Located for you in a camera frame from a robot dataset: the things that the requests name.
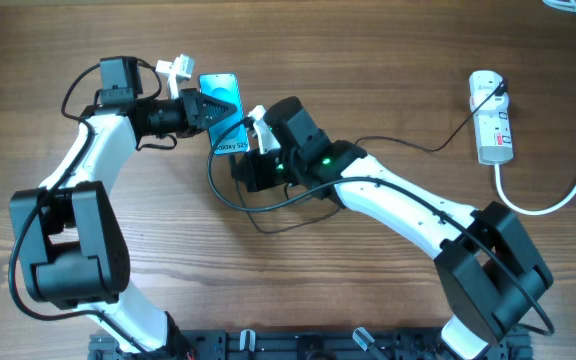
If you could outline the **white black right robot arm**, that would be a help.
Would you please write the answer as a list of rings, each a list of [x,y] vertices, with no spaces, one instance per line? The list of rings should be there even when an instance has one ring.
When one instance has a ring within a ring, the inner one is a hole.
[[[554,279],[519,218],[491,202],[483,209],[437,196],[392,173],[355,143],[331,141],[300,100],[255,107],[243,119],[258,146],[233,167],[250,192],[278,185],[305,188],[371,217],[421,249],[434,263],[452,316],[440,343],[474,359],[502,341]]]

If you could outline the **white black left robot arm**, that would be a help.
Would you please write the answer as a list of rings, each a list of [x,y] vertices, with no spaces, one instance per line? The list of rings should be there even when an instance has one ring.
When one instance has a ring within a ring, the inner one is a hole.
[[[144,149],[142,137],[192,137],[236,108],[196,88],[180,88],[194,67],[184,54],[151,67],[166,99],[144,95],[139,70],[150,65],[140,58],[108,57],[94,67],[102,86],[73,116],[79,133],[67,155],[38,187],[10,200],[15,241],[9,292],[22,313],[40,321],[91,318],[114,338],[124,359],[190,359],[195,350],[171,315],[130,280],[129,251],[109,194],[125,162]],[[31,310],[17,279],[32,300],[50,303],[58,313]]]

